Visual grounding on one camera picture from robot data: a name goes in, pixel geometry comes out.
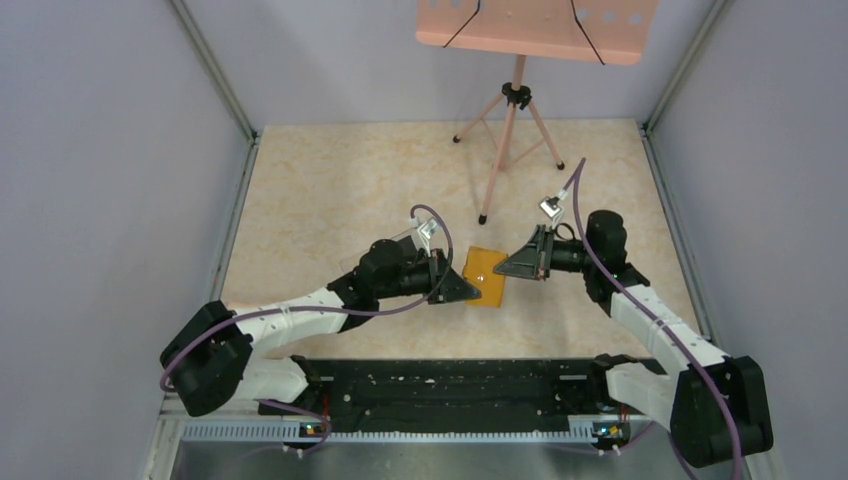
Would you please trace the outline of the orange leather card holder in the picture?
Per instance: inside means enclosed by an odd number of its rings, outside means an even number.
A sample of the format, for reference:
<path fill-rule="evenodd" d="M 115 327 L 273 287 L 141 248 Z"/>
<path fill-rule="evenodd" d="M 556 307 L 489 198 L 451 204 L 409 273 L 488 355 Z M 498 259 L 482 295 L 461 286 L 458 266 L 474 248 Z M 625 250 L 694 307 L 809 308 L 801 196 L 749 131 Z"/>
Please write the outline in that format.
<path fill-rule="evenodd" d="M 508 255 L 504 252 L 470 246 L 462 275 L 480 291 L 480 297 L 467 300 L 474 307 L 500 308 L 503 301 L 506 277 L 494 272 L 494 268 Z"/>

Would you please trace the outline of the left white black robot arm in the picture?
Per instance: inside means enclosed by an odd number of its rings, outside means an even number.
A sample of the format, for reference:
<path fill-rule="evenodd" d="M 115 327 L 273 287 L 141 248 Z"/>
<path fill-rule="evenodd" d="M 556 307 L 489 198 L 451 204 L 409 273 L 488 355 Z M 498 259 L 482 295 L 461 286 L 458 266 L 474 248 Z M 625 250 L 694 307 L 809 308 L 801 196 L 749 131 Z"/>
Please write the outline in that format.
<path fill-rule="evenodd" d="M 243 310 L 208 302 L 162 351 L 160 387 L 176 394 L 192 417 L 235 400 L 271 400 L 308 413 L 321 397 L 316 379 L 303 361 L 267 360 L 265 352 L 358 328 L 386 315 L 385 299 L 412 296 L 407 307 L 413 309 L 481 298 L 451 262 L 451 251 L 382 239 L 350 272 L 303 297 Z"/>

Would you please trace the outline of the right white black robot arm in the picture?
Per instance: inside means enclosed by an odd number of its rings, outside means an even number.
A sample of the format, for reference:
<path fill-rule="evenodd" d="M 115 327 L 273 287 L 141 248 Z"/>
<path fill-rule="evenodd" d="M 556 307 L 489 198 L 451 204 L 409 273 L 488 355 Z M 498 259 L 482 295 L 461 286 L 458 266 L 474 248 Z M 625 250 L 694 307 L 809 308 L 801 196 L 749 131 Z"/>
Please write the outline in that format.
<path fill-rule="evenodd" d="M 662 426 L 691 466 L 702 468 L 774 446 L 764 375 L 749 356 L 733 357 L 693 330 L 627 260 L 627 231 L 610 210 L 592 212 L 582 238 L 563 240 L 539 225 L 495 273 L 545 280 L 582 275 L 590 299 L 652 354 L 660 373 L 627 355 L 597 356 L 586 397 L 600 412 L 620 404 Z"/>

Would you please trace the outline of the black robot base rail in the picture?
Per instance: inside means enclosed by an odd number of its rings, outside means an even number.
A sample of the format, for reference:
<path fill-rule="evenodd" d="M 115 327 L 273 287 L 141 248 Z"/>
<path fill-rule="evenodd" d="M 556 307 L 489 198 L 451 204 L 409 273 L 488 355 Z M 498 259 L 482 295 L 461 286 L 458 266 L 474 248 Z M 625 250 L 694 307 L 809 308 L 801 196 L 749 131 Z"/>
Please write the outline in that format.
<path fill-rule="evenodd" d="M 565 432 L 578 415 L 616 415 L 602 376 L 633 359 L 295 361 L 308 384 L 290 405 L 336 433 L 464 434 Z"/>

